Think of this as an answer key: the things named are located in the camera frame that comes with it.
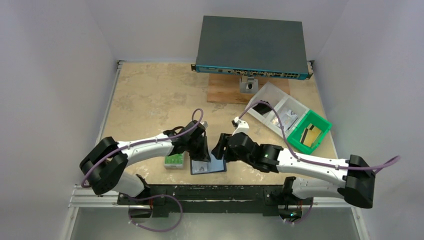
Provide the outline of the blue card holder wallet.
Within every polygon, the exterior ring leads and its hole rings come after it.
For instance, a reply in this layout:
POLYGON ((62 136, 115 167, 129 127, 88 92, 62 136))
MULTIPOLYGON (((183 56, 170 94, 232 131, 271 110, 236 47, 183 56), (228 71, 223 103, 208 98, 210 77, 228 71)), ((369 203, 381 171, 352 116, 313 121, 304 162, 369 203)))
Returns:
POLYGON ((226 162, 224 160, 216 159, 211 153, 210 158, 211 162, 208 162, 208 172, 202 174, 192 174, 192 161, 190 161, 190 174, 191 175, 203 175, 203 174, 212 174, 212 173, 221 173, 227 171, 226 162))

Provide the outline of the white patterned card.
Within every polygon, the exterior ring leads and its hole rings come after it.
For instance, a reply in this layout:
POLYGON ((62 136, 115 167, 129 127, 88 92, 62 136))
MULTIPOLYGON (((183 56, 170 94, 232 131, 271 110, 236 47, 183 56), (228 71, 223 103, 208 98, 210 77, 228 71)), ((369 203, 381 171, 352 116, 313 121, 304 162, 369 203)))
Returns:
POLYGON ((191 162, 191 172, 193 175, 203 174, 208 172, 208 162, 202 161, 192 161, 191 162))

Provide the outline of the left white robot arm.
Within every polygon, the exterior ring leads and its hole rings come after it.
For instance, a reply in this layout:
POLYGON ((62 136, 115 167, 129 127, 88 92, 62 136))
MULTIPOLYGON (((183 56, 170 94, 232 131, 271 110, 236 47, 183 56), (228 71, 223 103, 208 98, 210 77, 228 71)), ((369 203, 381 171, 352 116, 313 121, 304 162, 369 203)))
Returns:
POLYGON ((96 195, 115 191, 135 198, 148 186, 142 177, 126 173, 127 167, 144 160, 182 153, 188 153, 195 161, 209 162, 206 128, 207 122, 193 120, 180 132, 170 129, 135 141, 105 137, 79 164, 84 175, 80 185, 91 188, 96 195))

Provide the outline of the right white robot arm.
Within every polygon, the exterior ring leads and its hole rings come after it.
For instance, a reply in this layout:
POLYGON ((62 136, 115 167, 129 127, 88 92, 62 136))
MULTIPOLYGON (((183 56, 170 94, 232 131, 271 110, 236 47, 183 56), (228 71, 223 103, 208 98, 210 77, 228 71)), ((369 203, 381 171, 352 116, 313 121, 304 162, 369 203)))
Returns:
POLYGON ((289 184, 289 193, 297 199, 340 198, 358 208, 373 207, 376 173, 361 156, 352 154, 349 159, 331 159, 292 154, 279 145, 258 144, 243 132, 221 134, 211 153, 217 159, 242 161, 264 173, 305 176, 289 184))

